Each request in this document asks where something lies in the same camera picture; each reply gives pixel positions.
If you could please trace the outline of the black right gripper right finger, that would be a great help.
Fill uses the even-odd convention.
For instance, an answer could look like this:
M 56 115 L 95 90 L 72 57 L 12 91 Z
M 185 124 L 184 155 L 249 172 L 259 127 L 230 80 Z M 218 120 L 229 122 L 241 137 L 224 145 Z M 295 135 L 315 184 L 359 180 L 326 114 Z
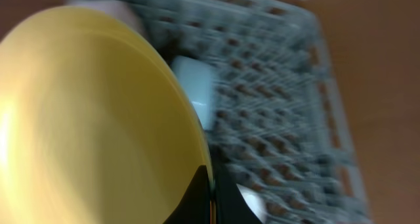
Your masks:
M 214 177 L 216 222 L 218 224 L 261 224 L 245 203 L 236 182 L 225 166 L 227 157 L 217 146 L 210 148 Z

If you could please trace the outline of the white bowl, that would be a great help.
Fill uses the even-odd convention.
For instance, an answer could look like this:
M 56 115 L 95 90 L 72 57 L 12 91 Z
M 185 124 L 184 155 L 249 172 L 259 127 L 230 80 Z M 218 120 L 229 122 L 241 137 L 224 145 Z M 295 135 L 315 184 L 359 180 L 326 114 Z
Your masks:
M 84 7 L 101 11 L 115 19 L 125 23 L 128 27 L 138 32 L 142 37 L 148 39 L 146 29 L 141 17 L 123 1 L 118 0 L 70 0 L 67 5 Z

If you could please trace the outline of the yellow plate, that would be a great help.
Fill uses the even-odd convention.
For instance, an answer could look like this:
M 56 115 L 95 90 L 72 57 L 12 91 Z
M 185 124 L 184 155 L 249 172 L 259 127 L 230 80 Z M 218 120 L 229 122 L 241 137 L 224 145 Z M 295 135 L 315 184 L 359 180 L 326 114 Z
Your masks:
M 123 22 L 56 7 L 1 41 L 2 223 L 163 223 L 207 151 L 174 74 Z

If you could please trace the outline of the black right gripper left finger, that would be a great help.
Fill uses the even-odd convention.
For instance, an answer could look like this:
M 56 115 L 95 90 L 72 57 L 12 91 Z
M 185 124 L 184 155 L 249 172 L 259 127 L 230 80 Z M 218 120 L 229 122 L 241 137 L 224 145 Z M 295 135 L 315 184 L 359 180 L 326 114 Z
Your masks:
M 164 224 L 210 224 L 211 192 L 207 168 L 196 170 L 180 203 Z

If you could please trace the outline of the light blue bowl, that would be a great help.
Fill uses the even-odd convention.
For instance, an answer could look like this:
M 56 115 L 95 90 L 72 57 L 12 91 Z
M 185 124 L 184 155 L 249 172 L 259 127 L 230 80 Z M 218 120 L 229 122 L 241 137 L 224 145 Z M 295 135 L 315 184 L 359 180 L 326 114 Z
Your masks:
M 186 56 L 177 56 L 171 63 L 171 69 L 194 107 L 202 128 L 211 130 L 217 98 L 215 71 L 209 64 Z

